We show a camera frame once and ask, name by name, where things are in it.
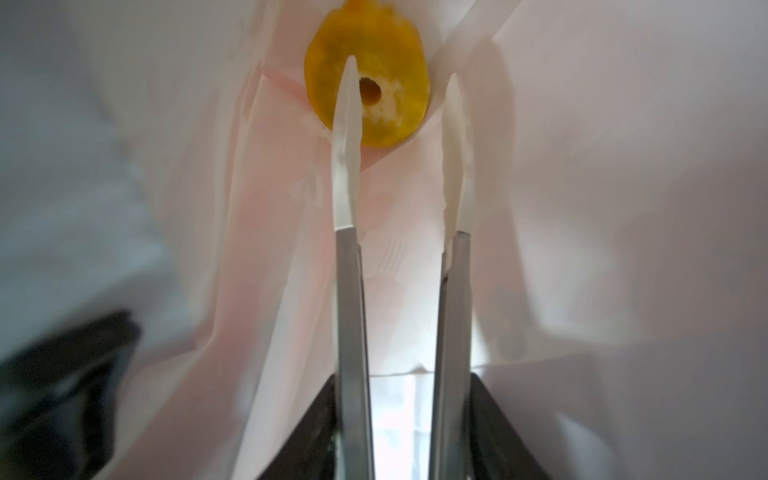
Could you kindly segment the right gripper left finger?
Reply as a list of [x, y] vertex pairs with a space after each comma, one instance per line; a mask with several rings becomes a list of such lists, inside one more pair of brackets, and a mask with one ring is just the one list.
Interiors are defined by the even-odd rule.
[[335, 400], [335, 376], [331, 375], [259, 480], [335, 478]]

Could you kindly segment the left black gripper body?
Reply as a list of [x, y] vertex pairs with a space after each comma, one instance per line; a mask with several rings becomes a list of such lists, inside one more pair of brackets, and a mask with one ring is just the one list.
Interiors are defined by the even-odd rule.
[[130, 311], [119, 309], [2, 361], [2, 478], [91, 479], [104, 468], [140, 337]]

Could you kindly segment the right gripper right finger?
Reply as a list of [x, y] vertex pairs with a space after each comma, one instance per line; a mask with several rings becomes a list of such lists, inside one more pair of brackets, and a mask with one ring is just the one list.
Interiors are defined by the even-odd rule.
[[472, 373], [469, 392], [469, 449], [472, 478], [548, 480], [481, 378]]

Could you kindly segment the metal tongs white tips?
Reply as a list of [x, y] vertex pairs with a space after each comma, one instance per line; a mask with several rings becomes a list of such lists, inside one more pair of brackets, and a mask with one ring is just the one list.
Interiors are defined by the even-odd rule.
[[[374, 476], [367, 325], [357, 201], [362, 100], [354, 57], [346, 61], [337, 92], [331, 142], [336, 245], [336, 418], [341, 474]], [[452, 75], [442, 114], [445, 244], [441, 263], [432, 431], [431, 479], [469, 476], [469, 405], [472, 333], [471, 237], [475, 215], [475, 153], [462, 84]]]

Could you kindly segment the red white paper bag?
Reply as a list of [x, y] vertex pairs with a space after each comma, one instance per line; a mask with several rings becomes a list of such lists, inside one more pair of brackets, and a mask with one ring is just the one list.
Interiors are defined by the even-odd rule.
[[[1, 353], [142, 337], [102, 479], [255, 479], [334, 369], [333, 1], [1, 5]], [[361, 162], [376, 475], [428, 475], [442, 103], [473, 123], [472, 366], [553, 479], [767, 475], [767, 5], [398, 1], [431, 80]]]

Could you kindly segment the yellow glazed ring donut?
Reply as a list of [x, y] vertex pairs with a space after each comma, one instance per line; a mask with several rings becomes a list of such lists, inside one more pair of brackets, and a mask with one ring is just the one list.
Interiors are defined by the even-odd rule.
[[407, 139], [423, 122], [431, 93], [416, 27], [380, 1], [346, 1], [325, 16], [306, 51], [304, 79], [309, 102], [327, 127], [350, 56], [359, 79], [380, 90], [376, 101], [362, 101], [362, 144], [389, 148]]

